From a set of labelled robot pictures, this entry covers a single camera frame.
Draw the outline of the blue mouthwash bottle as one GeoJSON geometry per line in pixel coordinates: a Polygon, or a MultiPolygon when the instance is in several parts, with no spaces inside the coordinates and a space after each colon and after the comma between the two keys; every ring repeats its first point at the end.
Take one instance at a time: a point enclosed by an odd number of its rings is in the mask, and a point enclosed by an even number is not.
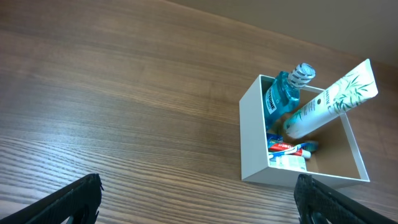
{"type": "Polygon", "coordinates": [[[300,103],[300,90],[316,76],[315,69],[300,63],[291,72],[281,71],[263,95],[264,121],[269,130],[284,114],[300,103]]]}

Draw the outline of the toothpaste tube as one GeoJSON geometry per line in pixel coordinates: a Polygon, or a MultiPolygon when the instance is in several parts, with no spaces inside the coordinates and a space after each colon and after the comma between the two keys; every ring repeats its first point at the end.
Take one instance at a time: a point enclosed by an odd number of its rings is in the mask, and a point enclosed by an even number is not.
{"type": "Polygon", "coordinates": [[[295,155],[301,156],[305,159],[309,159],[312,156],[312,153],[306,150],[306,147],[309,146],[308,143],[301,143],[298,145],[290,145],[284,142],[277,143],[269,148],[269,156],[270,158],[284,155],[295,155]]]}

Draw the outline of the white lotion tube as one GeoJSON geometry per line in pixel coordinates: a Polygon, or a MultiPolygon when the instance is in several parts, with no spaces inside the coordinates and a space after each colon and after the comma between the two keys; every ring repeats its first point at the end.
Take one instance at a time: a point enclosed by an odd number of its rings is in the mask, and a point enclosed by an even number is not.
{"type": "Polygon", "coordinates": [[[366,59],[285,120],[284,132],[302,138],[377,94],[371,61],[366,59]]]}

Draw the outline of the blue disposable razor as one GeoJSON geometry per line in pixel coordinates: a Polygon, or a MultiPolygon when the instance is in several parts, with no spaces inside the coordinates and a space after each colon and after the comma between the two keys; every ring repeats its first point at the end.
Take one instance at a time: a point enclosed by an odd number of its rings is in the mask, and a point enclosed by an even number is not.
{"type": "Polygon", "coordinates": [[[266,138],[267,138],[267,148],[268,149],[277,143],[283,142],[283,137],[278,134],[266,133],[266,138]]]}

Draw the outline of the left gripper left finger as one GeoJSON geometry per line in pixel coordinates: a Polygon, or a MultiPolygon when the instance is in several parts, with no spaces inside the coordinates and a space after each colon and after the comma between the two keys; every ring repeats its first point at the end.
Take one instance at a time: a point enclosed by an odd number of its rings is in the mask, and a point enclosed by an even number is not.
{"type": "Polygon", "coordinates": [[[1,224],[95,223],[102,198],[99,174],[88,174],[3,219],[1,224]]]}

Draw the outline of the green white small box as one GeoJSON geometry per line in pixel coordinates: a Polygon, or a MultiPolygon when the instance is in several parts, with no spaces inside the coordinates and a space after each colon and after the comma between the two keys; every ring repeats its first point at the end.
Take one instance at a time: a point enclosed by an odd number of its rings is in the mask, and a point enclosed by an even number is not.
{"type": "Polygon", "coordinates": [[[270,160],[270,166],[278,169],[306,171],[307,166],[305,158],[295,155],[284,155],[273,157],[270,160]]]}

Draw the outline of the blue white toothbrush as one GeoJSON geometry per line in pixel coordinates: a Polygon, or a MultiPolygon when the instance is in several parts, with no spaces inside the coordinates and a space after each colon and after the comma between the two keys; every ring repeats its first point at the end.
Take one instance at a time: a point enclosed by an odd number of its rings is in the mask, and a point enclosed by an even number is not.
{"type": "Polygon", "coordinates": [[[284,155],[300,156],[304,159],[309,159],[312,153],[318,149],[316,141],[307,141],[298,145],[291,145],[286,142],[275,142],[269,147],[269,154],[271,158],[284,155]]]}

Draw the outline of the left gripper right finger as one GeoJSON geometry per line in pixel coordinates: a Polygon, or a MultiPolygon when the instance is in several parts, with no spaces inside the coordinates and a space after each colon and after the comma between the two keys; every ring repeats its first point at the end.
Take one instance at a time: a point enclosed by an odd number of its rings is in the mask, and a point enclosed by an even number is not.
{"type": "Polygon", "coordinates": [[[294,199],[300,224],[397,224],[307,174],[298,176],[294,199]]]}

